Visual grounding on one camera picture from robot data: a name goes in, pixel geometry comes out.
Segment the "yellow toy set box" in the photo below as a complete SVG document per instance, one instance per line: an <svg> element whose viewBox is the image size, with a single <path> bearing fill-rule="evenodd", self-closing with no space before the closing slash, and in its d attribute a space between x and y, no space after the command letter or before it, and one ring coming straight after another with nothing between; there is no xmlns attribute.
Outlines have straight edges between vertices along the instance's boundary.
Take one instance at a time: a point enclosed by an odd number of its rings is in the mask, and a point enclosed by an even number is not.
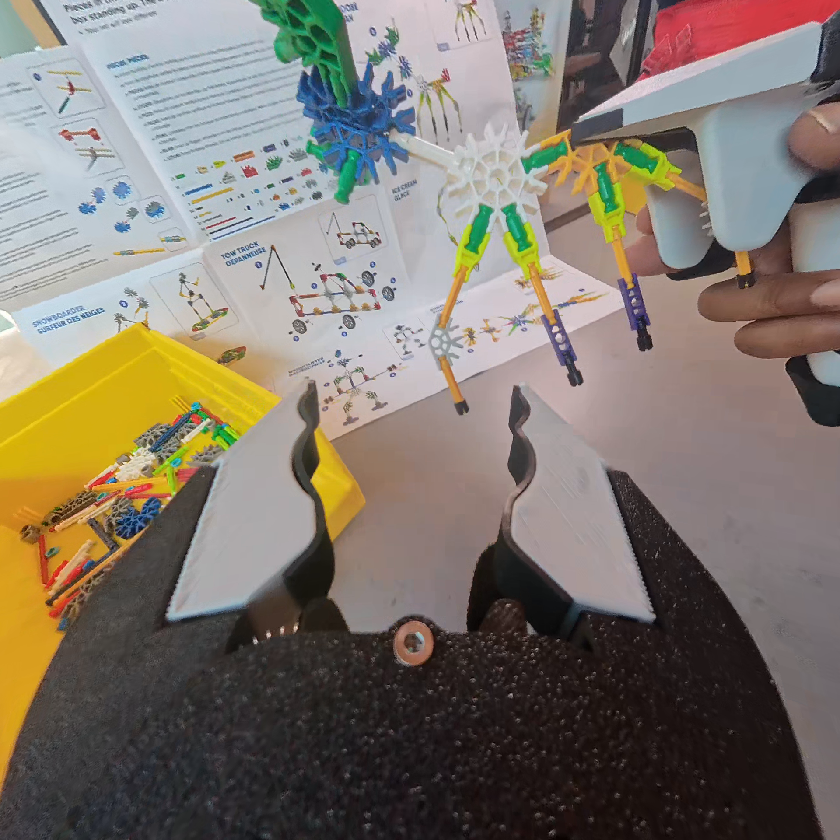
<svg viewBox="0 0 840 840"><path fill-rule="evenodd" d="M554 135L564 89L572 1L496 1L520 131Z"/></svg>

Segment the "stack of red plastic bins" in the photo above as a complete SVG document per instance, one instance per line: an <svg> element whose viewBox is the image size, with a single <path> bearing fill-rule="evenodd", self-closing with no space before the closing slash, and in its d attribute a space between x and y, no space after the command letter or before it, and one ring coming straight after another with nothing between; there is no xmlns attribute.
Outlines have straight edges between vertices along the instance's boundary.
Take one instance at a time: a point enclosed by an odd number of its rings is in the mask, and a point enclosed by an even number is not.
<svg viewBox="0 0 840 840"><path fill-rule="evenodd" d="M661 1L646 79L810 23L822 24L838 1Z"/></svg>

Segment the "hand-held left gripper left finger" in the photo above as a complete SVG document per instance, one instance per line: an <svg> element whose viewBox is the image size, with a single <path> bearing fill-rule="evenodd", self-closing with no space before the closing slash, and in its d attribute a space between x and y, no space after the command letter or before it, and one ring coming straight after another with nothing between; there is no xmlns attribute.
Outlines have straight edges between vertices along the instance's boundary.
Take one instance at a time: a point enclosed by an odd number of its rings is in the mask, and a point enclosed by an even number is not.
<svg viewBox="0 0 840 840"><path fill-rule="evenodd" d="M245 613L251 627L297 627L329 593L332 541L312 478L319 399L303 381L214 468L166 620Z"/></svg>

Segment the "black printed cardboard box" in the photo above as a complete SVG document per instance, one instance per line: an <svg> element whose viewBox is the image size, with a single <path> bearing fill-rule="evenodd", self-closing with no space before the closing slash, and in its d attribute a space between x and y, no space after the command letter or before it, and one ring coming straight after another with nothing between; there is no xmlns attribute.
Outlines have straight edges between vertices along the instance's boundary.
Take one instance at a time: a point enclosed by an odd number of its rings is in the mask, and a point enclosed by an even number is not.
<svg viewBox="0 0 840 840"><path fill-rule="evenodd" d="M657 11L652 1L573 1L558 130L638 78Z"/></svg>

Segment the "grey desk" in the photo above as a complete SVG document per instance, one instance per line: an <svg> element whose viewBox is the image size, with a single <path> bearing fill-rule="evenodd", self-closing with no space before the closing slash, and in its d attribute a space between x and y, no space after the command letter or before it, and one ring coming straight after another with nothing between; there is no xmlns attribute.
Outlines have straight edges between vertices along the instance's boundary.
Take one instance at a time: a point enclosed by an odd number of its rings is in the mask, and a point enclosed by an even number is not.
<svg viewBox="0 0 840 840"><path fill-rule="evenodd" d="M466 627L480 552L513 487L511 389L525 382L626 471L736 607L786 705L826 838L838 838L838 431L814 425L781 362L708 322L711 279L644 281L654 349L620 311L575 331L584 384L542 346L334 443L366 504L335 544L332 598L350 627L409 613Z"/></svg>

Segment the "person's right hand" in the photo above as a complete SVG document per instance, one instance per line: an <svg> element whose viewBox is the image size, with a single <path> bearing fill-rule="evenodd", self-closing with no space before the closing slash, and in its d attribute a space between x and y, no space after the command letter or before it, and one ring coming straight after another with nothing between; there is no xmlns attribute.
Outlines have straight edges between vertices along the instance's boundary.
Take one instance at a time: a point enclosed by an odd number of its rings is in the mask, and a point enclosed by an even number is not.
<svg viewBox="0 0 840 840"><path fill-rule="evenodd" d="M835 173L839 165L839 104L821 103L791 127L791 154L806 167ZM773 239L751 253L755 286L735 279L713 283L697 300L699 314L712 322L740 323L733 341L743 354L787 359L839 348L838 270L794 272L791 236L784 221Z"/></svg>

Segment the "green and blue toy assembly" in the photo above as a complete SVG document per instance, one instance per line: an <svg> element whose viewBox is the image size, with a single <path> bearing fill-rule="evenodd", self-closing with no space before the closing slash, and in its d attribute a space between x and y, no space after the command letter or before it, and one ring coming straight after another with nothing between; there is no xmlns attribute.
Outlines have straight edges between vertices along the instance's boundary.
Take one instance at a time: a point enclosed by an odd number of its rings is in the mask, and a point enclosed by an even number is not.
<svg viewBox="0 0 840 840"><path fill-rule="evenodd" d="M403 108L406 87L391 72L375 88L374 66L359 74L347 21L332 1L254 1L276 27L278 60L301 63L297 101L311 121L308 152L336 175L333 194L346 205L357 186L380 181L377 165L393 174L408 152L397 142L415 135L414 108Z"/></svg>

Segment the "white toy instruction sheet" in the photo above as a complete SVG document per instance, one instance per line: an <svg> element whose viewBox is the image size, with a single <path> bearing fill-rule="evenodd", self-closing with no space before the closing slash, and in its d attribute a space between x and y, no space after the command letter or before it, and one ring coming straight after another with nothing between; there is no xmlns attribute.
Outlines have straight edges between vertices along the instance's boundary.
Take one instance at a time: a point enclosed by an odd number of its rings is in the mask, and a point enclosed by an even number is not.
<svg viewBox="0 0 840 840"><path fill-rule="evenodd" d="M336 2L359 74L391 72L444 150L520 131L493 2ZM55 370L132 327L285 395L318 382L332 437L444 390L428 346L466 215L409 155L334 200L308 152L301 63L254 2L42 2L65 44L2 60L2 311ZM550 255L567 333L618 293ZM493 230L458 296L458 384L542 345L538 299Z"/></svg>

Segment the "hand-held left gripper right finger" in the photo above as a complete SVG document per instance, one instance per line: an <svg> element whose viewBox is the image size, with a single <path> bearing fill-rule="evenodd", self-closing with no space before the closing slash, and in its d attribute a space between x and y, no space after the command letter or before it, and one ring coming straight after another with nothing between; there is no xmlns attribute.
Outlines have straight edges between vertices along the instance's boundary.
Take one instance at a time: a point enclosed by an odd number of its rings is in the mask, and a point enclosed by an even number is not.
<svg viewBox="0 0 840 840"><path fill-rule="evenodd" d="M656 613L603 459L529 385L509 413L515 482L496 547L501 595L543 636L586 614L654 625Z"/></svg>

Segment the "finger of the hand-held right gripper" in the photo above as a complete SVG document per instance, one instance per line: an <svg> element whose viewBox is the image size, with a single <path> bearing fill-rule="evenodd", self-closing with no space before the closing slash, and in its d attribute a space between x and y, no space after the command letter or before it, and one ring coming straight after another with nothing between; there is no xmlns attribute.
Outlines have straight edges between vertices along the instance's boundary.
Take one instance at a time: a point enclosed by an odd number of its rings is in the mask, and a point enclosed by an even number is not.
<svg viewBox="0 0 840 840"><path fill-rule="evenodd" d="M752 112L775 128L787 128L826 96L826 25L807 23L638 80L574 123L576 147L610 140L698 131L714 112Z"/></svg>

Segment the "yellow divided plastic bin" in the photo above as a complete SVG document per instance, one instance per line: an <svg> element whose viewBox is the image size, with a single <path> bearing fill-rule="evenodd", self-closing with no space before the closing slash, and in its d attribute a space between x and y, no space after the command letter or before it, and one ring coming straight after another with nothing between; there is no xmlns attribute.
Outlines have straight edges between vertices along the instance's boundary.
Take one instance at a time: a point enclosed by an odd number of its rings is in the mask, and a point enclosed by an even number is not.
<svg viewBox="0 0 840 840"><path fill-rule="evenodd" d="M2 404L2 782L28 710L60 645L39 577L38 552L19 537L77 493L133 440L200 402L244 435L279 396L183 343L143 327L112 336ZM312 478L330 538L364 497L325 433Z"/></svg>

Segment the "multicoloured toy hand assembly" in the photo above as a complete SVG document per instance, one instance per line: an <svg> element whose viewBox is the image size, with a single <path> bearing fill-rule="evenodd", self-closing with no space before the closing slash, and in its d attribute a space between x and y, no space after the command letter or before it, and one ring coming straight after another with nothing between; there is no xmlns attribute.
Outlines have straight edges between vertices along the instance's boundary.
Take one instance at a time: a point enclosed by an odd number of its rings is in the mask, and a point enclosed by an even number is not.
<svg viewBox="0 0 840 840"><path fill-rule="evenodd" d="M527 134L514 138L507 127L496 132L490 125L486 126L483 139L477 140L470 134L465 145L454 151L444 150L410 134L393 132L392 138L411 157L445 171L446 193L460 201L457 215L466 215L467 225L458 241L451 287L428 337L434 362L446 379L460 416L469 412L469 406L453 373L453 363L459 357L463 341L455 334L452 318L459 294L484 256L496 228L503 234L511 261L536 294L542 325L570 384L583 383L576 352L560 312L550 304L544 288L538 241L526 218L539 208L539 198L548 188L546 180L550 175L555 175L557 185L573 175L572 193L585 194L591 216L612 248L620 272L618 287L624 309L641 352L651 350L653 340L643 293L637 275L629 265L624 245L627 203L623 185L635 183L653 187L665 195L688 196L697 204L700 245L711 244L706 189L687 180L666 152L641 140L618 140L575 148L571 132L567 130L528 146Z"/></svg>

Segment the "pile of toy pieces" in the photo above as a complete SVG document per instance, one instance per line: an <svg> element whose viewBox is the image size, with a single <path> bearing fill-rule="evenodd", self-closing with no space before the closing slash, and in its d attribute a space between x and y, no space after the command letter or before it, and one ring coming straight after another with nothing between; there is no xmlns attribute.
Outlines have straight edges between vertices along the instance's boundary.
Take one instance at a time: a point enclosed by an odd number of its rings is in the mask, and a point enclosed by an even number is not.
<svg viewBox="0 0 840 840"><path fill-rule="evenodd" d="M149 530L196 472L215 466L241 438L201 402L175 400L169 423L155 423L73 496L37 518L24 515L19 537L38 552L38 573L57 631L75 623L93 591Z"/></svg>

